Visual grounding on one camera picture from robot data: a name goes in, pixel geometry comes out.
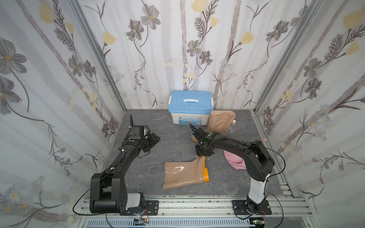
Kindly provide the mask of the tan rubber boot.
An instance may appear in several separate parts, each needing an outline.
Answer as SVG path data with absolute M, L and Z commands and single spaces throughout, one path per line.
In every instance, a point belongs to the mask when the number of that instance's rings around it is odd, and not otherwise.
M 208 127 L 205 132 L 219 132 L 222 135 L 226 135 L 228 128 L 235 120 L 236 114 L 231 110 L 214 110 L 211 112 Z
M 209 182 L 210 178 L 205 161 L 205 157 L 196 157 L 194 161 L 165 162 L 163 189 L 168 190 Z

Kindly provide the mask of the pink cleaning cloth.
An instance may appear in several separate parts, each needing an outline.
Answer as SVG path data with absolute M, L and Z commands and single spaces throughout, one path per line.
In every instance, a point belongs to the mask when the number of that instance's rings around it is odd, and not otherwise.
M 236 170 L 246 170 L 246 164 L 243 158 L 225 150 L 223 152 L 225 159 L 230 166 L 232 166 Z

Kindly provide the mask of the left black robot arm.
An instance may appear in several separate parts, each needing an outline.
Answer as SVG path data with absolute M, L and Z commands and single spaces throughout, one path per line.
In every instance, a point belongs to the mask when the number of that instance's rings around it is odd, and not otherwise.
M 127 136 L 118 148 L 119 155 L 109 167 L 95 173 L 90 180 L 90 188 L 85 193 L 90 193 L 89 210 L 92 215 L 124 213 L 128 201 L 125 175 L 140 152 L 150 153 L 160 139 L 147 125 L 130 124 Z

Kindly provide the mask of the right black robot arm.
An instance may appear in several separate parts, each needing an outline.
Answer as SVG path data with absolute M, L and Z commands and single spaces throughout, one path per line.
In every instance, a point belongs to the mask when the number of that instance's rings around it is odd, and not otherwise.
M 207 133 L 202 128 L 192 129 L 198 144 L 196 155 L 211 156 L 215 149 L 221 149 L 244 160 L 246 171 L 251 178 L 250 191 L 244 209 L 249 215 L 262 212 L 266 208 L 266 187 L 275 161 L 261 141 L 245 142 L 222 135 L 219 132 Z

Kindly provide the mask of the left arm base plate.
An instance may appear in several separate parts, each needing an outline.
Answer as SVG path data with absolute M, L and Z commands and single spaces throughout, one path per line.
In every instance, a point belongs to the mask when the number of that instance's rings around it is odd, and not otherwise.
M 122 216 L 134 216 L 134 215 L 147 215 L 157 216 L 159 211 L 158 200 L 142 201 L 137 207 L 127 207 L 120 215 Z

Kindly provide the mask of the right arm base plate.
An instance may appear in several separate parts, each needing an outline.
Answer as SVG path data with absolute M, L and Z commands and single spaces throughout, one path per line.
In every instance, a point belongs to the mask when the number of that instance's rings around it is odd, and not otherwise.
M 256 204 L 249 200 L 233 200 L 232 207 L 235 215 L 271 215 L 272 210 L 267 200 Z

